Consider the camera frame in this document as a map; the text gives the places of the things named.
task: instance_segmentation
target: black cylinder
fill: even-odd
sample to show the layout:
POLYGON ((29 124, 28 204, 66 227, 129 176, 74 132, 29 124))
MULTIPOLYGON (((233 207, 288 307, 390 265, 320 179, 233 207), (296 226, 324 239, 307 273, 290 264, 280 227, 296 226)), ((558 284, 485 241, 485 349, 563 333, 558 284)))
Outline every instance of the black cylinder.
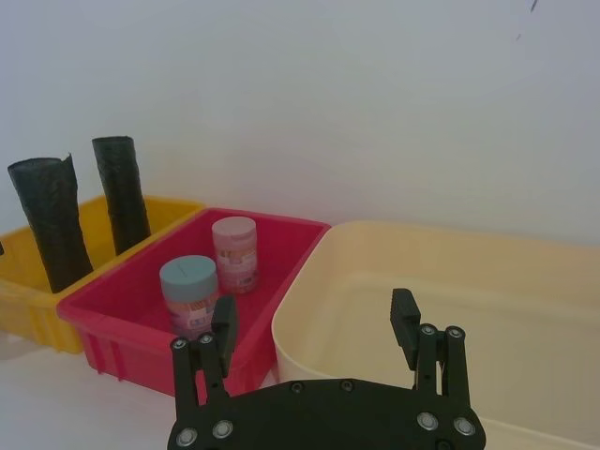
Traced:
POLYGON ((73 160, 37 157, 8 166, 36 238, 50 288, 58 293, 92 272, 77 205, 73 160))
POLYGON ((129 136, 96 138, 92 145, 118 255, 150 235, 135 147, 129 136))

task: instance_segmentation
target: jar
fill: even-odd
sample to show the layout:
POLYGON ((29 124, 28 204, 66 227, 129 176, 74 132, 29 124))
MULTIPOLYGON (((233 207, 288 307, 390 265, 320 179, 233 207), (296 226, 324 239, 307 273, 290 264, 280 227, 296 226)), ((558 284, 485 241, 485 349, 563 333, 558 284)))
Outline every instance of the jar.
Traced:
POLYGON ((159 275, 173 332, 195 339, 210 331, 218 300, 215 262, 205 256, 182 256, 164 264, 159 275))
POLYGON ((258 282, 256 222, 226 217, 213 224, 218 280, 228 293, 248 293, 258 282))

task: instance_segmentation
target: white table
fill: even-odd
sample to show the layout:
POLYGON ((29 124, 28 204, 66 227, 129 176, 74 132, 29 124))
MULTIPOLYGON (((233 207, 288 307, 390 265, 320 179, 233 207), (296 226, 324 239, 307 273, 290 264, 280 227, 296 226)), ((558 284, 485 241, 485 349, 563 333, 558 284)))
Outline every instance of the white table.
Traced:
POLYGON ((164 450, 174 420, 172 397, 0 332, 2 450, 164 450))

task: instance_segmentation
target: white wall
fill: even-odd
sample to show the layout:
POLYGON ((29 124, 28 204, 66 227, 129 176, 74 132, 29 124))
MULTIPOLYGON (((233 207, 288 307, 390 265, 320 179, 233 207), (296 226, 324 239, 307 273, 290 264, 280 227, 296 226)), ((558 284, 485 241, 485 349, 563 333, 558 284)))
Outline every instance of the white wall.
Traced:
POLYGON ((532 2, 4 0, 0 166, 71 152, 84 200, 126 133, 148 193, 597 244, 600 2, 532 2))

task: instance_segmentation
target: yellow bin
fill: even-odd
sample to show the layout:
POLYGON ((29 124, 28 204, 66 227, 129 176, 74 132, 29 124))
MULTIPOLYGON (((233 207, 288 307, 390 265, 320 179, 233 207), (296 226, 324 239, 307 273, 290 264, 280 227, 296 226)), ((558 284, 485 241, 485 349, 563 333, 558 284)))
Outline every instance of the yellow bin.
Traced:
POLYGON ((114 254, 106 199, 97 197, 80 205, 83 238, 95 270, 58 293, 50 290, 38 246, 29 227, 0 236, 5 251, 4 255, 0 255, 0 329, 52 346, 58 351, 81 352, 83 348, 77 332, 56 314, 58 302, 203 209, 203 205, 197 202, 144 198, 152 235, 119 256, 114 254))

